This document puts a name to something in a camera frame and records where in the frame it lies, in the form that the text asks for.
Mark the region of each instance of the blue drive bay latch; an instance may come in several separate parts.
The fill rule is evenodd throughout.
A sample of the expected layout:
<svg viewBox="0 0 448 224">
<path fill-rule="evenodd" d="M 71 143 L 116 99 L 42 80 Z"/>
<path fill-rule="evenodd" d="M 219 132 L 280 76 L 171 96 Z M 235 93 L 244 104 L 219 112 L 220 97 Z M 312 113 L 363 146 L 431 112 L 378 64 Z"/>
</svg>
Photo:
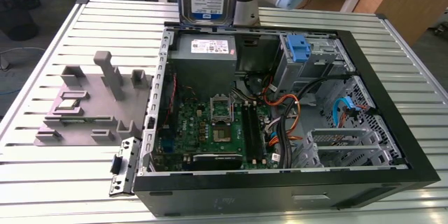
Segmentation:
<svg viewBox="0 0 448 224">
<path fill-rule="evenodd" d="M 311 55 L 311 44 L 303 35 L 288 35 L 288 47 L 295 62 L 307 62 Z"/>
</svg>

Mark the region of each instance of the metal bracket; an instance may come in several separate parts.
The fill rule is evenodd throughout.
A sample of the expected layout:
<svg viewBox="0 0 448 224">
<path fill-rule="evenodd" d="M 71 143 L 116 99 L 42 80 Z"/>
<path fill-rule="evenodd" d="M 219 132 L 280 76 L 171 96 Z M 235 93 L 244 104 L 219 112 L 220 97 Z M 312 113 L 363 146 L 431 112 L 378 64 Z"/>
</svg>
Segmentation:
<svg viewBox="0 0 448 224">
<path fill-rule="evenodd" d="M 122 141 L 119 154 L 114 157 L 111 173 L 114 173 L 110 197 L 134 196 L 132 185 L 138 169 L 142 140 L 131 137 Z"/>
<path fill-rule="evenodd" d="M 226 103 L 227 108 L 228 108 L 228 114 L 227 115 L 216 115 L 215 111 L 215 104 L 216 103 Z M 228 125 L 232 123 L 232 113 L 231 113 L 231 98 L 227 97 L 226 95 L 222 94 L 216 95 L 210 99 L 210 107 L 211 107 L 211 119 L 212 119 L 212 124 L 218 123 L 219 121 L 226 122 Z"/>
</svg>

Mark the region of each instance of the floor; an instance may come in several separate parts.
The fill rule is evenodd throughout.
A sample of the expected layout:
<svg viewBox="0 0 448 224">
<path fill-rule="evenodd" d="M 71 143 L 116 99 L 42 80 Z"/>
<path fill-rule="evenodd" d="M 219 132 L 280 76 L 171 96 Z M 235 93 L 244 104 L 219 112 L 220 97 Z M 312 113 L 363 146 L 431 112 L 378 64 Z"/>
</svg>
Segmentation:
<svg viewBox="0 0 448 224">
<path fill-rule="evenodd" d="M 42 7 L 31 11 L 35 22 L 40 27 L 39 36 L 24 42 L 15 42 L 0 33 L 0 52 L 18 47 L 46 49 L 74 7 L 75 1 L 40 0 Z M 448 39 L 436 37 L 431 31 L 427 31 L 412 49 L 443 87 L 448 89 L 448 71 L 444 63 L 448 62 Z M 16 91 L 22 88 L 42 55 L 43 52 L 36 49 L 16 50 L 3 55 L 12 67 L 7 72 L 0 71 L 0 119 L 18 95 L 18 92 L 6 95 L 2 95 L 2 93 Z"/>
</svg>

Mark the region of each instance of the ram slot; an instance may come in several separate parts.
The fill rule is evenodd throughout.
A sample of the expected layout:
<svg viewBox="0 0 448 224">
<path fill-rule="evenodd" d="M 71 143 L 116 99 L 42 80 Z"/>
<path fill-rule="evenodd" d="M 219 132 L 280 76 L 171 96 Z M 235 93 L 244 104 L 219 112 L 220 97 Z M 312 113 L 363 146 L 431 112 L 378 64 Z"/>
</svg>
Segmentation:
<svg viewBox="0 0 448 224">
<path fill-rule="evenodd" d="M 246 142 L 246 159 L 250 163 L 263 160 L 263 145 L 256 106 L 243 106 L 243 132 Z"/>
</svg>

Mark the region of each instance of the aluminum workbench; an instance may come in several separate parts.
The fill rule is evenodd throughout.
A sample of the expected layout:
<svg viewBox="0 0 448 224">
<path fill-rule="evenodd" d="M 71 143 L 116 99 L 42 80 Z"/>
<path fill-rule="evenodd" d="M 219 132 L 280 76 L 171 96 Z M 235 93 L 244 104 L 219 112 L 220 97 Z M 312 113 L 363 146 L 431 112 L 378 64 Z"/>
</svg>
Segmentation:
<svg viewBox="0 0 448 224">
<path fill-rule="evenodd" d="M 102 73 L 94 54 L 107 50 L 122 73 L 142 68 L 152 74 L 164 21 L 178 21 L 176 4 L 90 0 L 75 5 L 0 123 L 2 223 L 156 221 L 136 197 L 108 197 L 110 162 L 118 146 L 36 147 L 34 141 L 63 85 L 64 66 L 82 65 L 84 73 Z M 446 222 L 448 95 L 390 22 L 372 14 L 274 8 L 260 9 L 260 21 L 264 26 L 354 33 L 442 181 L 362 209 L 188 217 L 188 222 L 210 223 L 211 218 L 215 223 Z"/>
</svg>

